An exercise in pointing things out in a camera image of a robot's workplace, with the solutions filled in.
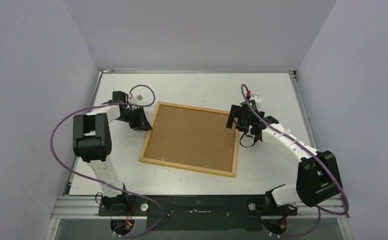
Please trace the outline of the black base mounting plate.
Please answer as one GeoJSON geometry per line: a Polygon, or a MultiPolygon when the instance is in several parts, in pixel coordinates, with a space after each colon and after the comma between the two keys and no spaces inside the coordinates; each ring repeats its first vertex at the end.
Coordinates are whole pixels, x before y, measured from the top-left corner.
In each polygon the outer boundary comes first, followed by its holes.
{"type": "Polygon", "coordinates": [[[130,195],[105,197],[99,202],[98,215],[121,217],[113,226],[145,218],[154,231],[261,232],[264,227],[285,229],[288,216],[297,215],[293,204],[277,206],[269,195],[130,195]]]}

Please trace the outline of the aluminium front rail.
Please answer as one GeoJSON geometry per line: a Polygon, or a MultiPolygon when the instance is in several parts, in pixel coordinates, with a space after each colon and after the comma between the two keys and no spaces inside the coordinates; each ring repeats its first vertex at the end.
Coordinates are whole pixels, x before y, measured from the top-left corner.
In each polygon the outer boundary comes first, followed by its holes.
{"type": "MultiPolygon", "coordinates": [[[[343,199],[340,196],[332,197],[320,206],[329,211],[343,211],[343,199]]],[[[297,215],[294,218],[314,219],[318,217],[318,209],[307,207],[302,203],[297,204],[297,215]]],[[[125,216],[101,216],[98,214],[100,205],[94,196],[59,196],[56,199],[51,219],[124,219],[125,216]]],[[[321,218],[342,218],[340,215],[326,213],[321,210],[321,218]]]]}

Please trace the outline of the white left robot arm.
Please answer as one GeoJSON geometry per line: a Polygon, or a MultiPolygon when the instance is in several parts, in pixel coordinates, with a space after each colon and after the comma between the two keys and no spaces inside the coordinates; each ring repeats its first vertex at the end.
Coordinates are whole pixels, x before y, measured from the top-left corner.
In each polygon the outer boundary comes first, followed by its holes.
{"type": "Polygon", "coordinates": [[[122,91],[112,93],[112,99],[89,113],[73,117],[73,151],[94,172],[100,180],[101,204],[111,205],[118,215],[130,211],[131,202],[125,192],[125,185],[117,176],[111,161],[112,138],[110,123],[125,122],[135,131],[150,131],[144,108],[140,105],[142,95],[122,91]]]}

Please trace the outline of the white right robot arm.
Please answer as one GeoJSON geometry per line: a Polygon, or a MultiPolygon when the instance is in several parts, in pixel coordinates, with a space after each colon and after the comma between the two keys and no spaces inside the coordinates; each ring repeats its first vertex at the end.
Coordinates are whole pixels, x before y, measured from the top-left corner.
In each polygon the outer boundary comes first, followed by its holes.
{"type": "Polygon", "coordinates": [[[314,207],[341,193],[342,183],[335,155],[321,152],[298,140],[272,116],[258,111],[256,102],[249,100],[232,105],[226,124],[236,128],[254,142],[265,142],[283,154],[297,168],[296,182],[283,184],[266,192],[264,207],[272,215],[285,205],[303,203],[314,207]]]}

